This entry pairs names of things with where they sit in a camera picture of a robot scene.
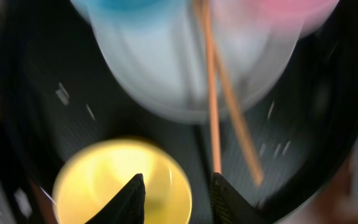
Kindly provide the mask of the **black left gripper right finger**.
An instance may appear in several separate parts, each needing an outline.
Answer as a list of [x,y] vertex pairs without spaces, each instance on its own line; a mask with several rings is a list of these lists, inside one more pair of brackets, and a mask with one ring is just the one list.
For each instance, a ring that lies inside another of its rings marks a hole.
[[214,224],[268,223],[220,173],[212,174],[209,194]]

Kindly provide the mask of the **blue cup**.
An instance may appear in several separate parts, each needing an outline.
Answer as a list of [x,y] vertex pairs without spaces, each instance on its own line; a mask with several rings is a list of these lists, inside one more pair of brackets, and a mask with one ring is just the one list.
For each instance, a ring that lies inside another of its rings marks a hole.
[[84,19],[124,27],[166,23],[189,5],[188,0],[71,0]]

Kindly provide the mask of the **yellow bowl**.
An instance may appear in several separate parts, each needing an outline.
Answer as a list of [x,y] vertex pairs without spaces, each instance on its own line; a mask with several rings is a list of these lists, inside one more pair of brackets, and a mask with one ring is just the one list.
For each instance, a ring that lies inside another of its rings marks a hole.
[[52,198],[58,223],[86,223],[135,176],[145,185],[145,223],[188,223],[192,195],[178,162],[147,141],[114,139],[71,157],[55,180]]

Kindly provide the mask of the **pink cup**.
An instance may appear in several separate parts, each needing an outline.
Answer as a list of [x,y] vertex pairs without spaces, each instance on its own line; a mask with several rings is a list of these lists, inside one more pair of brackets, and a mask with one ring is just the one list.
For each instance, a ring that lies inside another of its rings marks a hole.
[[319,29],[339,0],[214,0],[213,19],[230,32],[255,29],[279,39],[303,37]]

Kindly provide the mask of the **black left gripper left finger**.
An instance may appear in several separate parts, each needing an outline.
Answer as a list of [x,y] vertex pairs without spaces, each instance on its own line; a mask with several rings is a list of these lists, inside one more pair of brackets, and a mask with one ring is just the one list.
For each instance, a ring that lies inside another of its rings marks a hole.
[[144,206],[144,177],[142,174],[136,174],[86,224],[143,224]]

